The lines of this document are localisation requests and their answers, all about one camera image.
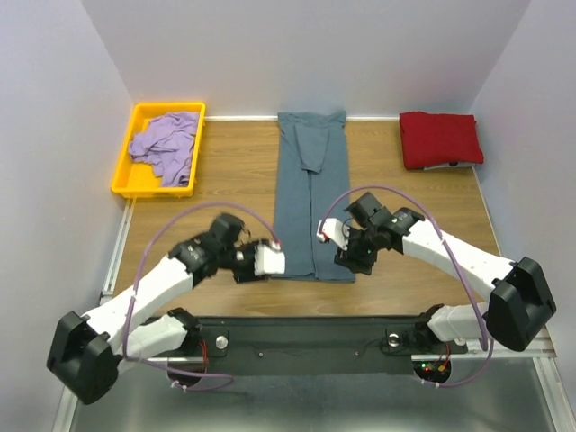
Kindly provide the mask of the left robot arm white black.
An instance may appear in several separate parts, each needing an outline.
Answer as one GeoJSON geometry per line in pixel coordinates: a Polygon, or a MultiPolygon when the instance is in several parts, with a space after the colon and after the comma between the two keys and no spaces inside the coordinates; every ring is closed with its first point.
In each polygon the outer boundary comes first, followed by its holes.
{"type": "Polygon", "coordinates": [[[204,232],[176,244],[148,272],[107,303],[59,319],[49,349],[48,369],[85,405],[101,399],[133,363],[176,350],[199,332],[198,321],[182,309],[159,319],[152,314],[190,292],[219,270],[242,284],[280,275],[284,252],[278,241],[239,243],[244,222],[228,213],[204,232]]]}

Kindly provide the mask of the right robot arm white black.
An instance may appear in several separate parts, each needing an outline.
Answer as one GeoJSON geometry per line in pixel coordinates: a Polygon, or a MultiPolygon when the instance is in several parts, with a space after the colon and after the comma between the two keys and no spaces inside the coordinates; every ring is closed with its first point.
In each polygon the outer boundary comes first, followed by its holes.
{"type": "Polygon", "coordinates": [[[382,250],[394,250],[428,263],[459,280],[466,305],[432,307],[424,332],[441,342],[490,338],[522,352],[545,327],[557,308],[541,265],[524,256],[518,261],[496,256],[442,231],[424,208],[390,212],[368,191],[346,213],[354,227],[326,215],[317,238],[334,242],[334,261],[354,274],[370,275],[382,250]]]}

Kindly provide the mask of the blue-grey t-shirt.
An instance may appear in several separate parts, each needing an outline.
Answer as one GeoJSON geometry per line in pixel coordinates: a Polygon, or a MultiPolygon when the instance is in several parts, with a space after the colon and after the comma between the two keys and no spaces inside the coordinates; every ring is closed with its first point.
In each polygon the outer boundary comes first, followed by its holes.
{"type": "Polygon", "coordinates": [[[352,283],[334,263],[337,247],[316,233],[330,205],[350,189],[344,111],[280,112],[274,231],[285,253],[284,279],[352,283]]]}

